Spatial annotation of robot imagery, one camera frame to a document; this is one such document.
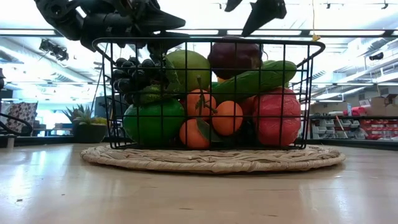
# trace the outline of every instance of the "ceiling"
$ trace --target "ceiling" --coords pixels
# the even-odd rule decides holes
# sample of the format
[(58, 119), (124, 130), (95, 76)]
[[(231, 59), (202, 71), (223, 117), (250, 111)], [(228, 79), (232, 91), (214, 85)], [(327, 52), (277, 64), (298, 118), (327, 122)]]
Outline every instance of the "ceiling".
[[(200, 31), (201, 34), (210, 33), (212, 29), (242, 29), (251, 11), (250, 1), (246, 0), (235, 11), (229, 13), (223, 12), (226, 1), (222, 0), (158, 0), (158, 2), (163, 11), (186, 20), (184, 29), (207, 29), (207, 31)], [(389, 5), (385, 9), (382, 9), (384, 0), (317, 0), (314, 8), (311, 5), (311, 0), (285, 0), (285, 2), (288, 10), (286, 18), (271, 21), (262, 29), (379, 30), (398, 28), (396, 20), (398, 0), (386, 1)], [(7, 7), (0, 6), (0, 27), (2, 29), (52, 29), (38, 12), (33, 0), (8, 1)], [(51, 55), (44, 55), (39, 50), (42, 40), (40, 37), (2, 37), (0, 35), (0, 53), (4, 51), (17, 59), (12, 63), (0, 60), (0, 67), (6, 71), (4, 72), (6, 82), (13, 82), (7, 87), (19, 91), (18, 99), (25, 101), (26, 99), (59, 103), (91, 101), (100, 74), (98, 67), (102, 62), (102, 56), (82, 47), (79, 42), (63, 37), (47, 39), (66, 47), (70, 59), (67, 62), (57, 63)], [(275, 37), (274, 39), (311, 40), (311, 37)], [(347, 82), (371, 82), (377, 76), (388, 75), (388, 73), (381, 72), (381, 69), (386, 69), (390, 74), (394, 73), (395, 66), (393, 64), (397, 51), (394, 39), (389, 39), (390, 41), (387, 42), (389, 44), (383, 45), (382, 50), (385, 53), (383, 60), (370, 61), (365, 57), (366, 54), (375, 54), (380, 51), (378, 49), (368, 50), (369, 46), (378, 40), (376, 38), (321, 38), (320, 41), (326, 44), (326, 50), (315, 59), (313, 73), (317, 74), (318, 78), (314, 78), (313, 83), (338, 83), (359, 72), (363, 74)], [(210, 51), (210, 44), (195, 43), (188, 47), (204, 56), (207, 56)], [(102, 44), (101, 48), (105, 49), (106, 45)], [(281, 45), (268, 45), (264, 49), (268, 53), (269, 59), (281, 60), (283, 58)], [(141, 52), (143, 57), (148, 57), (146, 52)], [(135, 55), (129, 47), (120, 49), (114, 46), (113, 53), (116, 58), (120, 56), (128, 58)], [(306, 47), (287, 47), (287, 60), (299, 63), (306, 55)], [(383, 65), (381, 68), (367, 72), (370, 68), (376, 68), (380, 64)], [(297, 75), (292, 81), (300, 81), (300, 75)], [(313, 87), (313, 97), (316, 98), (326, 91), (334, 91), (334, 87), (316, 84)], [(103, 94), (103, 91), (102, 86), (98, 89), (97, 95)]]

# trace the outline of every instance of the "round woven mat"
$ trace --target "round woven mat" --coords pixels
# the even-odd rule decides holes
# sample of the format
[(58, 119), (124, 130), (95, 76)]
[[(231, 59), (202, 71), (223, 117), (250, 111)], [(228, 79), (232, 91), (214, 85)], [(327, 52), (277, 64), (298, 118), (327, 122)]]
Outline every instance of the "round woven mat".
[(109, 146), (85, 149), (80, 156), (88, 162), (134, 170), (166, 170), (225, 174), (230, 172), (309, 170), (345, 160), (335, 149), (307, 146), (302, 150), (173, 151), (115, 150)]

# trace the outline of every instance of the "wire basket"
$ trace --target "wire basket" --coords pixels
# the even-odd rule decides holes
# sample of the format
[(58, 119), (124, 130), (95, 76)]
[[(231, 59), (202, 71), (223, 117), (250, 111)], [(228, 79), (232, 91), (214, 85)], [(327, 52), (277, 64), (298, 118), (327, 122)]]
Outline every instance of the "wire basket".
[[(161, 50), (158, 55), (151, 55), (152, 58), (159, 60), (152, 61), (155, 64), (153, 67), (145, 66), (146, 72), (138, 72), (144, 70), (144, 62), (142, 64), (137, 62), (137, 65), (134, 62), (134, 66), (128, 67), (131, 65), (130, 63), (123, 66), (124, 64), (121, 64), (123, 60), (115, 60), (116, 58), (113, 56), (115, 44), (138, 46), (141, 43), (150, 42), (157, 43), (161, 49), (165, 45), (164, 43), (170, 41), (183, 43), (180, 45), (182, 50), (178, 53), (183, 59), (181, 61), (174, 59), (172, 62), (171, 56), (165, 56), (160, 53), (165, 51)], [(110, 51), (108, 53), (107, 50), (103, 50), (105, 43), (105, 49), (109, 48)], [(206, 68), (192, 67), (191, 61), (197, 61), (188, 56), (193, 54), (192, 51), (187, 50), (188, 45), (192, 45), (192, 43), (208, 44), (210, 53), (213, 52), (215, 43), (233, 46), (235, 62), (230, 62), (232, 67), (228, 67), (227, 70), (210, 66)], [(237, 66), (238, 51), (244, 44), (258, 47), (259, 61), (261, 62), (258, 68), (239, 68)], [(306, 147), (313, 59), (325, 49), (325, 45), (321, 42), (214, 38), (103, 38), (95, 40), (93, 45), (103, 56), (104, 105), (108, 120), (108, 136), (113, 149), (225, 150), (275, 147), (304, 149)], [(275, 63), (273, 65), (280, 66), (266, 65), (263, 60), (264, 48), (269, 46), (277, 46), (282, 49), (281, 60), (278, 62), (267, 61), (267, 63)], [(286, 51), (294, 49), (294, 47), (300, 47), (305, 54), (301, 57), (304, 60), (292, 69), (288, 67), (291, 63), (286, 59)], [(135, 51), (135, 55), (139, 55), (137, 48)], [(224, 83), (211, 81), (207, 83), (212, 79), (213, 72), (217, 73), (223, 70), (241, 74), (234, 75)], [(123, 72), (131, 73), (131, 76), (123, 76), (130, 81), (117, 79), (120, 77), (118, 73)], [(152, 72), (160, 74), (161, 77), (148, 78), (147, 74), (152, 74)], [(148, 79), (145, 81), (146, 85), (142, 85), (140, 83), (143, 82), (138, 81), (140, 75), (137, 74), (140, 73), (144, 74), (143, 80)], [(287, 77), (288, 73), (296, 77), (296, 81), (289, 84), (290, 90), (280, 88), (287, 86), (286, 83), (292, 78)], [(177, 74), (176, 80), (178, 81), (173, 79), (174, 74)], [(192, 85), (194, 82), (192, 78), (201, 90), (192, 91), (192, 86), (196, 85)], [(252, 111), (249, 110), (248, 114), (244, 114), (243, 109), (246, 108), (243, 108), (242, 103), (248, 98), (252, 100), (250, 105)], [(295, 101), (293, 102), (295, 104), (295, 113), (293, 114), (286, 111), (291, 107), (292, 100)], [(263, 108), (270, 101), (279, 105), (279, 112), (266, 113), (267, 110)], [(297, 102), (298, 107), (303, 106), (303, 110), (299, 113), (297, 113)], [(298, 129), (293, 131), (286, 128), (292, 120), (298, 124)], [(268, 125), (270, 123), (274, 125), (273, 130), (270, 129), (271, 125)], [(287, 133), (293, 134), (294, 138), (297, 136), (300, 138), (289, 142), (286, 140)]]

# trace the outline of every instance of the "tangerine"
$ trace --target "tangerine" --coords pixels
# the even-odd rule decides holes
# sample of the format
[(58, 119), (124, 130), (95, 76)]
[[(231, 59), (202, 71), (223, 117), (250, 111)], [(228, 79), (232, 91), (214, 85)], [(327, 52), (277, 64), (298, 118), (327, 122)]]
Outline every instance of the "tangerine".
[(180, 128), (180, 139), (184, 145), (192, 149), (206, 149), (210, 145), (209, 140), (201, 134), (196, 119), (189, 119), (182, 124)]
[[(203, 91), (203, 96), (205, 97), (206, 104), (208, 106), (210, 106), (210, 94), (207, 93), (206, 90), (202, 90), (202, 91)], [(188, 113), (188, 116), (199, 116), (200, 109), (199, 108), (196, 109), (196, 106), (197, 106), (197, 103), (200, 100), (200, 94), (197, 94), (197, 93), (200, 93), (200, 90), (199, 89), (192, 90), (191, 93), (195, 93), (195, 94), (188, 94), (187, 95), (187, 113)], [(211, 107), (212, 108), (216, 108), (216, 106), (217, 106), (216, 105), (216, 99), (214, 97), (211, 97)], [(202, 105), (201, 115), (202, 116), (210, 116), (210, 109), (208, 107), (206, 107), (205, 105)], [(202, 119), (204, 121), (206, 121), (206, 120), (209, 119), (209, 117), (202, 117)]]
[(217, 106), (217, 113), (215, 115), (218, 116), (231, 116), (231, 117), (213, 117), (211, 122), (213, 123), (214, 129), (218, 134), (228, 136), (237, 131), (243, 121), (243, 117), (233, 117), (233, 116), (242, 116), (242, 108), (233, 101), (225, 101), (222, 104)]

